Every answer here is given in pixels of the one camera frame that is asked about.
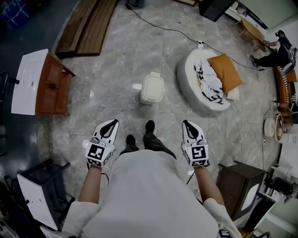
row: gray tile floor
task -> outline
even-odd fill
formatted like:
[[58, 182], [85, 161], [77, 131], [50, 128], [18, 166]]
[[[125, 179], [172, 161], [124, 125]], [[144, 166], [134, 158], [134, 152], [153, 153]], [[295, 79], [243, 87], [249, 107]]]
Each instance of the gray tile floor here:
[[[140, 16], [158, 26], [181, 30], [196, 40], [203, 40], [242, 64], [252, 66], [251, 44], [237, 38], [240, 26], [222, 16], [212, 22], [200, 16], [197, 7], [171, 0], [147, 0]], [[262, 118], [276, 97], [272, 70], [257, 72], [235, 65], [243, 85], [240, 100], [215, 118], [202, 117], [192, 111], [176, 81], [176, 64], [197, 45], [182, 34], [163, 31], [140, 20], [119, 1], [110, 22], [102, 53], [98, 57], [65, 59], [63, 62], [77, 76], [72, 79], [68, 116], [54, 117], [52, 130], [53, 158], [71, 162], [66, 171], [67, 190], [78, 197], [87, 166], [82, 141], [90, 138], [95, 126], [116, 118], [120, 127], [115, 141], [116, 152], [104, 171], [109, 173], [113, 161], [125, 147], [125, 138], [133, 134], [143, 148], [144, 126], [149, 119], [156, 122], [158, 138], [182, 162], [181, 122], [189, 119], [202, 127], [210, 148], [212, 176], [217, 179], [218, 163], [231, 165], [233, 160], [262, 168]], [[141, 84], [150, 71], [161, 73], [165, 82], [164, 98], [159, 105], [147, 106], [139, 101]], [[266, 142], [264, 168], [277, 158], [278, 144]], [[196, 192], [197, 183], [190, 188]], [[102, 183], [104, 196], [107, 189]]]

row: wooden plank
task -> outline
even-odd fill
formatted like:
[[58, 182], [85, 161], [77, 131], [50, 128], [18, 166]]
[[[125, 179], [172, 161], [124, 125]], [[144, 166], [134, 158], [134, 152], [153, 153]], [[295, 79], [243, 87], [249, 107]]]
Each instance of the wooden plank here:
[[97, 40], [95, 42], [95, 46], [94, 46], [94, 49], [93, 49], [93, 52], [98, 52], [98, 54], [101, 53], [103, 41], [104, 41], [104, 38], [106, 36], [108, 25], [109, 25], [110, 20], [112, 18], [113, 12], [115, 10], [117, 0], [112, 0], [111, 2], [112, 3], [111, 3], [111, 5], [108, 9], [108, 12], [107, 12], [104, 20], [103, 20], [101, 30], [99, 32], [99, 35], [97, 37]]
[[96, 8], [90, 20], [88, 31], [85, 31], [79, 45], [77, 56], [99, 55], [102, 49], [105, 34], [108, 29], [108, 24], [113, 15], [117, 0], [102, 0], [102, 4]]
[[98, 32], [102, 25], [102, 19], [105, 16], [104, 13], [105, 11], [107, 11], [106, 8], [108, 4], [109, 4], [109, 1], [101, 0], [100, 4], [97, 5], [87, 25], [87, 28], [83, 34], [82, 41], [79, 45], [77, 54], [88, 52], [92, 39], [96, 38], [98, 35]]
[[173, 0], [181, 3], [185, 3], [187, 5], [195, 6], [196, 5], [196, 0]]
[[98, 0], [82, 0], [66, 26], [56, 49], [59, 58], [74, 56]]

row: striped fabric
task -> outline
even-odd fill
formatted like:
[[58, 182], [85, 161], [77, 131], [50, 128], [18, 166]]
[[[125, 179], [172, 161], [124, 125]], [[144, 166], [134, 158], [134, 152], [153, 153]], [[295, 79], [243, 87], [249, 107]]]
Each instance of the striped fabric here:
[[[283, 74], [282, 74], [282, 72], [283, 72], [282, 67], [278, 66], [278, 70], [279, 70], [280, 74], [283, 75]], [[290, 101], [289, 101], [289, 91], [288, 91], [288, 81], [287, 81], [287, 76], [283, 76], [283, 81], [284, 81], [285, 90], [286, 90], [286, 92], [287, 92], [287, 104], [289, 104]]]

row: black cable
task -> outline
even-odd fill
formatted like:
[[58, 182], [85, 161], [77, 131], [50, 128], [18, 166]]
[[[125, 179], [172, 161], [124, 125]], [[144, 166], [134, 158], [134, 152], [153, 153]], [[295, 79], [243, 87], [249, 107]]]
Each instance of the black cable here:
[[[209, 48], [211, 48], [212, 50], [215, 50], [215, 51], [217, 51], [217, 52], [219, 52], [219, 53], [221, 53], [221, 54], [224, 54], [224, 53], [222, 53], [222, 52], [220, 52], [220, 51], [218, 51], [217, 49], [214, 49], [214, 48], [212, 48], [211, 46], [209, 46], [208, 44], [206, 44], [205, 42], [203, 42], [206, 46], [208, 46]], [[228, 56], [232, 61], [234, 61], [235, 63], [237, 63], [237, 64], [239, 64], [239, 65], [241, 65], [241, 66], [243, 66], [243, 67], [245, 67], [245, 68], [248, 68], [248, 69], [253, 69], [253, 70], [257, 70], [257, 71], [264, 71], [265, 69], [270, 69], [271, 67], [268, 67], [268, 68], [265, 68], [265, 69], [255, 69], [255, 68], [251, 68], [251, 67], [248, 67], [248, 66], [245, 66], [245, 65], [242, 65], [242, 64], [240, 64], [240, 63], [238, 63], [236, 60], [234, 60], [234, 59], [232, 59], [230, 56]]]
[[[129, 10], [133, 11], [133, 12], [138, 16], [138, 18], [142, 19], [143, 21], [147, 22], [148, 24], [150, 24], [150, 25], [152, 25], [152, 26], [155, 26], [155, 27], [160, 28], [160, 29], [165, 30], [165, 31], [180, 32], [181, 34], [183, 34], [185, 37], [187, 37], [187, 38], [188, 38], [189, 40], [191, 40], [192, 42], [194, 42], [194, 43], [198, 43], [198, 44], [205, 44], [205, 45], [208, 46], [209, 48], [211, 48], [211, 49], [213, 49], [213, 50], [215, 50], [215, 51], [217, 51], [217, 52], [219, 52], [219, 53], [221, 53], [221, 54], [224, 54], [224, 53], [218, 51], [217, 49], [212, 48], [211, 46], [209, 46], [208, 44], [206, 44], [206, 43], [203, 42], [203, 41], [200, 42], [200, 41], [193, 40], [193, 39], [189, 38], [186, 34], [184, 34], [184, 33], [181, 32], [181, 31], [174, 30], [174, 29], [167, 29], [167, 28], [163, 28], [163, 27], [160, 27], [160, 26], [156, 26], [156, 25], [154, 25], [154, 24], [152, 24], [152, 23], [146, 21], [146, 20], [143, 19], [142, 17], [140, 17], [139, 14], [136, 13], [136, 12], [135, 12], [135, 11], [128, 5], [128, 4], [126, 4], [125, 6], [126, 6]], [[232, 61], [234, 61], [235, 63], [237, 63], [237, 64], [239, 64], [239, 65], [241, 65], [241, 66], [243, 66], [243, 67], [245, 67], [245, 68], [253, 69], [253, 70], [256, 70], [256, 71], [264, 71], [265, 69], [269, 69], [269, 68], [271, 68], [271, 67], [268, 67], [268, 68], [265, 68], [265, 69], [255, 69], [255, 68], [251, 68], [251, 67], [242, 65], [242, 64], [238, 63], [236, 60], [232, 59], [231, 57], [229, 57], [229, 58], [230, 58]]]
[[189, 180], [187, 181], [186, 185], [190, 182], [192, 176], [194, 176], [195, 172], [192, 173], [191, 177], [189, 178]]
[[263, 165], [263, 170], [264, 170], [264, 145], [262, 145], [262, 155], [263, 155], [263, 163], [262, 163], [262, 165]]
[[108, 179], [108, 186], [110, 185], [110, 180], [108, 178], [108, 175], [106, 173], [102, 173], [102, 174], [105, 174], [107, 176], [107, 179]]

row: black shoe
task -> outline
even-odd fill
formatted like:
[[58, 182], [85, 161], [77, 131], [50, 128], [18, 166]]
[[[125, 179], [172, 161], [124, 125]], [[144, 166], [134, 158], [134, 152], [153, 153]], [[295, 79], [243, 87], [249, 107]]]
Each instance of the black shoe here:
[[153, 133], [154, 129], [155, 129], [155, 123], [153, 120], [150, 120], [147, 122], [146, 126], [145, 126], [145, 129], [146, 129], [146, 134], [151, 132]]
[[133, 135], [128, 135], [126, 138], [127, 145], [135, 145], [135, 137]]
[[250, 59], [251, 59], [252, 64], [254, 65], [254, 67], [259, 67], [259, 65], [256, 63], [256, 58], [253, 57], [252, 54], [250, 55]]

